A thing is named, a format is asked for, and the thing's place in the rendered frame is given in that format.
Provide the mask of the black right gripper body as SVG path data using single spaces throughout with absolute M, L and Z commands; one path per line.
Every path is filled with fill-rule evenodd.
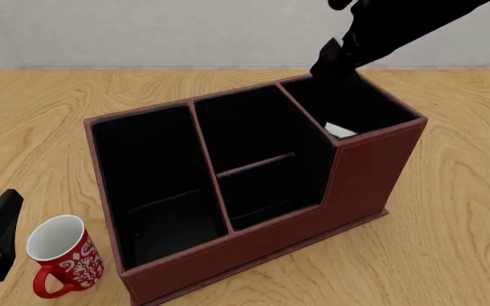
M 321 48 L 316 63 L 311 67 L 310 74 L 321 81 L 357 80 L 356 43 L 344 40 L 340 44 L 334 37 Z

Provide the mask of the book with white pages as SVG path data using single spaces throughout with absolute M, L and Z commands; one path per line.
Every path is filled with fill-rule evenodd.
M 331 122 L 326 122 L 324 128 L 332 134 L 334 137 L 338 139 L 343 139 L 346 137 L 353 137 L 356 135 L 356 132 L 353 132 L 349 129 L 345 129 L 344 127 L 340 127 L 336 124 L 332 124 Z

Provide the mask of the red-brown desk caddy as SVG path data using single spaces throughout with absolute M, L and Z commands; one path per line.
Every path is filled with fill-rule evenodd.
M 356 135 L 338 139 L 326 122 Z M 384 216 L 426 123 L 362 76 L 296 76 L 86 119 L 131 305 L 158 306 Z

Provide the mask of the red mug with white pattern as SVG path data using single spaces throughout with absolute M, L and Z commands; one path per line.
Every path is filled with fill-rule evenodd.
M 74 215 L 55 216 L 40 224 L 27 239 L 26 254 L 41 266 L 32 284 L 40 298 L 87 290 L 104 272 L 84 222 Z

